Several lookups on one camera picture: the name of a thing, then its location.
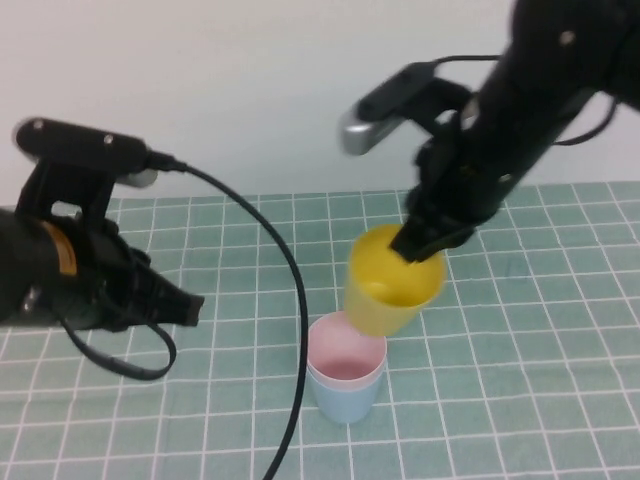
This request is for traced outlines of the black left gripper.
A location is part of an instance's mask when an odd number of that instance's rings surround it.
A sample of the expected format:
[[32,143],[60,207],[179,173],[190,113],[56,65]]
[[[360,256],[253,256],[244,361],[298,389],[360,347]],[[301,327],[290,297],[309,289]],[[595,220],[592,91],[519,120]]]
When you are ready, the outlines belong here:
[[201,295],[172,284],[151,266],[150,257],[130,246],[116,222],[89,224],[81,214],[28,217],[44,242],[29,287],[37,294],[28,312],[30,328],[121,332],[141,323],[196,327]]

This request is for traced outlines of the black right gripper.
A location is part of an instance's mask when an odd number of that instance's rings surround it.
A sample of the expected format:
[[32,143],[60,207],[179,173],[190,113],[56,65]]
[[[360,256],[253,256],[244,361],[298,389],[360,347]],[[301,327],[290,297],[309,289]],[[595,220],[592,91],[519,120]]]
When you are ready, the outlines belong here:
[[390,248],[407,263],[421,263],[464,245],[592,95],[572,55],[506,50],[420,152],[420,184]]

